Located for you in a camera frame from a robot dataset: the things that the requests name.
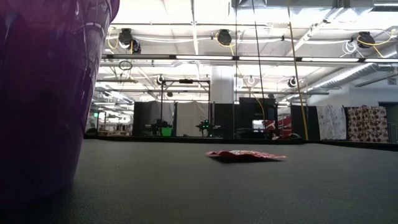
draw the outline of floral curtain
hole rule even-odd
[[[346,115],[342,106],[317,106],[320,139],[347,138]]]
[[[389,142],[386,109],[382,106],[348,108],[348,136],[351,141]]]

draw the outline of textured rubber floor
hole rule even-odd
[[[205,156],[218,150],[287,158],[229,164]],[[396,152],[86,140],[70,189],[3,212],[0,221],[398,223],[397,177]]]

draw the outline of black partition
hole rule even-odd
[[[301,106],[290,107],[292,117],[292,132],[305,139],[304,122]],[[320,140],[318,112],[316,106],[304,106],[304,115],[307,119],[308,140]]]

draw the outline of gray floor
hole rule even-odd
[[[288,158],[205,156],[234,149]],[[29,223],[398,223],[397,177],[396,152],[86,140],[74,186],[22,214]]]

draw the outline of red wrapper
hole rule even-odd
[[[276,161],[284,159],[286,156],[268,154],[265,152],[233,150],[233,151],[211,151],[206,152],[209,157],[223,157],[229,160],[253,160],[253,161]]]

